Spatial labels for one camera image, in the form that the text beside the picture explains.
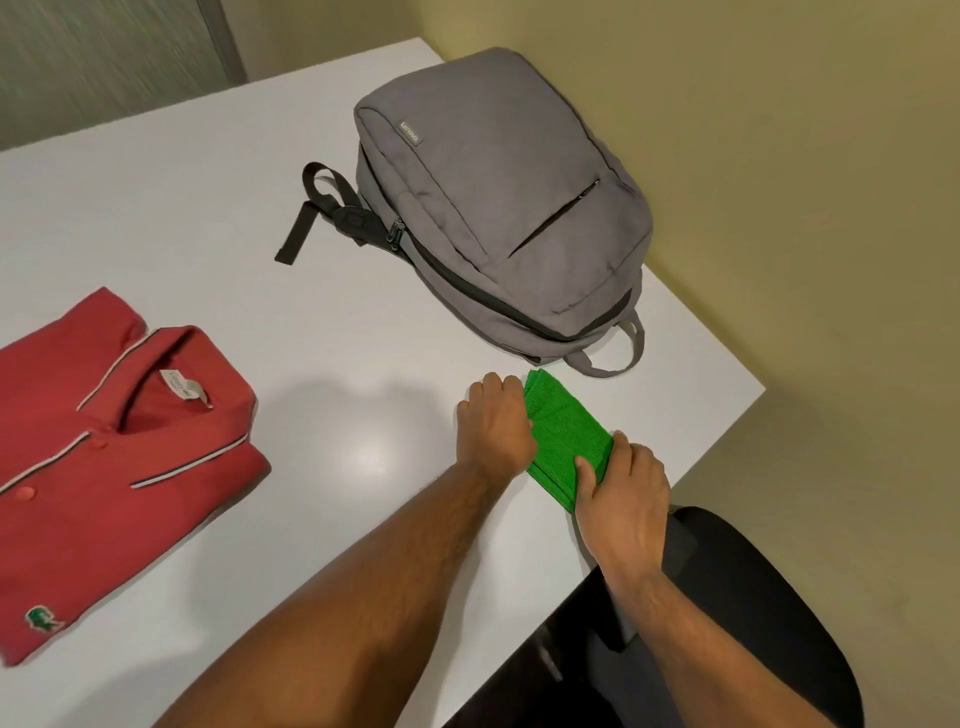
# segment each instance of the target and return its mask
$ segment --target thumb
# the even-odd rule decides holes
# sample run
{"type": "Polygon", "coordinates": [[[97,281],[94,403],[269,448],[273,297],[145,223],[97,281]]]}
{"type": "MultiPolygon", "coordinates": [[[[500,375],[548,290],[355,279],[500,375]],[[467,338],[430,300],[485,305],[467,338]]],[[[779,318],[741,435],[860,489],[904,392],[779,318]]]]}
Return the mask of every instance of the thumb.
{"type": "Polygon", "coordinates": [[[577,469],[577,505],[588,502],[593,498],[597,488],[597,473],[593,471],[586,457],[577,455],[573,458],[573,465],[577,469]]]}

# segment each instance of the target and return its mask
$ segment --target gray floor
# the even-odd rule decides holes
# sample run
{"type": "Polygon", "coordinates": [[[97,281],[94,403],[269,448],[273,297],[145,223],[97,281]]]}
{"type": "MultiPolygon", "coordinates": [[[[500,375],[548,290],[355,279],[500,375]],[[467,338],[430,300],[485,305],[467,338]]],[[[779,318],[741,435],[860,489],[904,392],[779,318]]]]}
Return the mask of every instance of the gray floor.
{"type": "Polygon", "coordinates": [[[0,150],[229,86],[196,0],[0,0],[0,150]]]}

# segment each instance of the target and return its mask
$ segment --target polo shirt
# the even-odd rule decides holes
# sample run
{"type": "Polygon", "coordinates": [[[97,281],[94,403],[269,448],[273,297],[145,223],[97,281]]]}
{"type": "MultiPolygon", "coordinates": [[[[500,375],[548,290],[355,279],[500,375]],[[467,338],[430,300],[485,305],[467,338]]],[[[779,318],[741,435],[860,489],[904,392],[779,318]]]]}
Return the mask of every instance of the polo shirt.
{"type": "Polygon", "coordinates": [[[269,470],[195,327],[101,288],[0,350],[0,657],[17,665],[269,470]]]}

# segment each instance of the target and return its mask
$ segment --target backpack logo tag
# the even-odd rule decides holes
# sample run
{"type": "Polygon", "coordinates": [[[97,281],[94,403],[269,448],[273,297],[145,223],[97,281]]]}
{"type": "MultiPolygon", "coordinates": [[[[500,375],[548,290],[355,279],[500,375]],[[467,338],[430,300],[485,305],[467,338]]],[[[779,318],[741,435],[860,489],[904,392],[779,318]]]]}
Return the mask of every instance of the backpack logo tag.
{"type": "Polygon", "coordinates": [[[24,619],[27,621],[27,624],[30,625],[31,629],[48,635],[52,635],[63,627],[63,622],[59,621],[54,616],[54,613],[42,604],[27,612],[27,614],[24,615],[24,619]]]}
{"type": "Polygon", "coordinates": [[[400,130],[406,134],[406,137],[410,139],[410,143],[415,147],[422,142],[422,138],[418,133],[416,133],[413,128],[407,124],[405,121],[400,122],[400,130]]]}

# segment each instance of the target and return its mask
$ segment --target table top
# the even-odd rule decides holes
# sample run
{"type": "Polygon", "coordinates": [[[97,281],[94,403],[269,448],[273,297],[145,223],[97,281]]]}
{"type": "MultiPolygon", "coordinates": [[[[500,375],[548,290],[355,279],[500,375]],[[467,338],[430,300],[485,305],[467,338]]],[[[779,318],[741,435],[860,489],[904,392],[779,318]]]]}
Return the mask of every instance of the table top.
{"type": "MultiPolygon", "coordinates": [[[[230,643],[454,456],[456,403],[520,358],[482,341],[402,261],[319,220],[273,261],[317,159],[352,179],[352,109],[440,62],[410,40],[0,155],[0,346],[106,285],[151,327],[203,328],[259,396],[273,473],[21,667],[10,725],[147,726],[230,643]]],[[[762,386],[649,271],[631,372],[549,371],[680,478],[762,386]]],[[[622,334],[590,352],[629,359],[622,334]]],[[[588,572],[572,521],[528,476],[494,509],[401,719],[442,725],[588,572]]]]}

